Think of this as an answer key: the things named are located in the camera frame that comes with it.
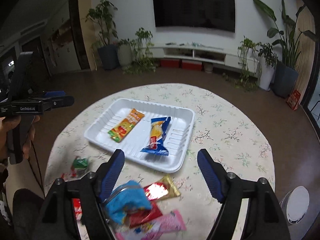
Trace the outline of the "green and red snack packet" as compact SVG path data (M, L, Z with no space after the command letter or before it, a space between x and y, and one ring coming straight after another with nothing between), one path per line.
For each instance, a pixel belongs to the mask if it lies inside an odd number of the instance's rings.
M79 178L80 176L83 176L89 169L89 165L89 158L76 156L71 165L71 177Z

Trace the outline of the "white red fruit-print packet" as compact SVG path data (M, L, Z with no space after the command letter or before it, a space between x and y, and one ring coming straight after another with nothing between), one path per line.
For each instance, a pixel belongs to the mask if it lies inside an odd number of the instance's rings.
M81 209L81 203L80 199L73 198L73 207L74 207L74 213L77 221L80 221L82 218L82 209Z

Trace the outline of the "light blue snack packet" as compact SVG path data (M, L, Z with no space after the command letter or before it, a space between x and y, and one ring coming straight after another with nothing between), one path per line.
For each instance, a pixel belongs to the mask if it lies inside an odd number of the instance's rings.
M113 190L111 195L104 200L103 206L107 218L117 224L124 224L128 213L152 209L151 202L143 188L134 180Z

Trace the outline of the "small red snack packet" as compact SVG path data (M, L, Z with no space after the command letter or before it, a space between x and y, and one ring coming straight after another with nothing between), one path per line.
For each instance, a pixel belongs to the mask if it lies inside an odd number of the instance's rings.
M129 223L129 228L134 228L142 224L148 223L153 219L161 217L163 213L156 204L156 202L151 202L151 210L139 210L134 213L129 213L127 215L127 220Z

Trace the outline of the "orange cartoon snack packet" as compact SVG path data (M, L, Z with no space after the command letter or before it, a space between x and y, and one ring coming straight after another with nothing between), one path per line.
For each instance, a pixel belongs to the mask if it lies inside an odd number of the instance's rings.
M108 131L108 135L115 142L121 142L131 130L144 118L144 114L140 113L136 109L132 109L131 112L114 128Z

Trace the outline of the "gold and red snack packet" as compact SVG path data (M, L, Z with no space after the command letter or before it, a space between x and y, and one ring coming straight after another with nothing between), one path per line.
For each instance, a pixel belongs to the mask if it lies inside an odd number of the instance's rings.
M181 195L171 176L166 174L160 180L143 187L146 197L151 202L157 202Z

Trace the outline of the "pink snack packet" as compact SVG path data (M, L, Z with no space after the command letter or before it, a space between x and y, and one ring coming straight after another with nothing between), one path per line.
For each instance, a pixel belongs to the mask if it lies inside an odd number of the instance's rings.
M159 239L164 233L185 231L186 226L178 210L162 215L150 222L133 229L116 233L116 238L125 239Z

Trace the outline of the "blue Tipo snack packet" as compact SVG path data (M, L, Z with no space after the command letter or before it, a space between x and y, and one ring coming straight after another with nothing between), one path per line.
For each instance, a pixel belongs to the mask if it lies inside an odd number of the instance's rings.
M167 136L167 130L170 122L170 116L162 116L151 119L149 144L141 149L141 152L160 156L169 155L169 151L164 146L164 141Z

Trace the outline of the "white cabinet shelving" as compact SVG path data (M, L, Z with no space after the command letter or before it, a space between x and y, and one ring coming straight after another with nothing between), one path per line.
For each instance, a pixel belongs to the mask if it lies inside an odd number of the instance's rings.
M42 48L50 74L79 71L69 5L66 2L47 22L41 35Z

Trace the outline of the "tall plant in dark pot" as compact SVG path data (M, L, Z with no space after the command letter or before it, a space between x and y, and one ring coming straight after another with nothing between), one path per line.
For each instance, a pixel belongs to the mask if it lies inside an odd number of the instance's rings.
M93 47L97 49L104 70L114 70L118 66L117 49L113 38L118 38L116 23L113 19L118 8L110 0L99 0L95 8L90 8L86 21L99 27L97 41Z

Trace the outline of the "trailing green plant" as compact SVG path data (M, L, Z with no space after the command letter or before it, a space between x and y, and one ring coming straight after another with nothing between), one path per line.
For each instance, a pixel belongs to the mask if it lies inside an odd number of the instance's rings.
M125 74L142 74L147 72L155 72L155 59L151 48L153 34L151 31L140 27L135 32L135 38L128 40L132 53L132 62L128 67L124 67Z

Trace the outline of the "red storage box left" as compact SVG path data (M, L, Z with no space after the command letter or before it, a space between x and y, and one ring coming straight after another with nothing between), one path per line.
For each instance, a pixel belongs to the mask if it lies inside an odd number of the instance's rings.
M161 59L160 65L161 67L164 67L164 68L179 68L180 60L179 59Z

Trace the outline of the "red storage box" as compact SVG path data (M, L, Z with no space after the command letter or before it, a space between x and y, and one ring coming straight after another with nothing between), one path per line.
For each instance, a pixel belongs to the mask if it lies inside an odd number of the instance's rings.
M161 67L164 67L164 68L179 68L180 60L179 59L161 59L160 65Z
M183 69L187 69L187 70L196 70L196 71L202 70L202 62L199 62L199 61L182 60L181 66Z

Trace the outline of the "large leaf plant dark pot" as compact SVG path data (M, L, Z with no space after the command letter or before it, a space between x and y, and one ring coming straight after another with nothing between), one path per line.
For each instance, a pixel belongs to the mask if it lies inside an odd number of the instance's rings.
M296 12L296 19L293 20L286 14L285 2L281 0L281 19L283 20L285 29L280 30L273 9L261 0L253 0L253 2L257 8L274 22L274 27L271 27L267 31L267 37L273 38L276 35L279 36L277 40L272 42L273 46L281 46L282 53L281 61L276 66L272 91L281 98L287 98L298 79L298 72L295 70L295 67L301 54L301 50L299 49L300 38L306 36L313 40L313 42L317 42L319 37L311 30L300 30L297 27L299 16L306 8L306 5L299 7Z

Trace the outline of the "black wall television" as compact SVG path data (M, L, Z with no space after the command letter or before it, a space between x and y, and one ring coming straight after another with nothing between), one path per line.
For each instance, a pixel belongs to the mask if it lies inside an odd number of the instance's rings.
M235 32L235 0L153 0L156 27Z

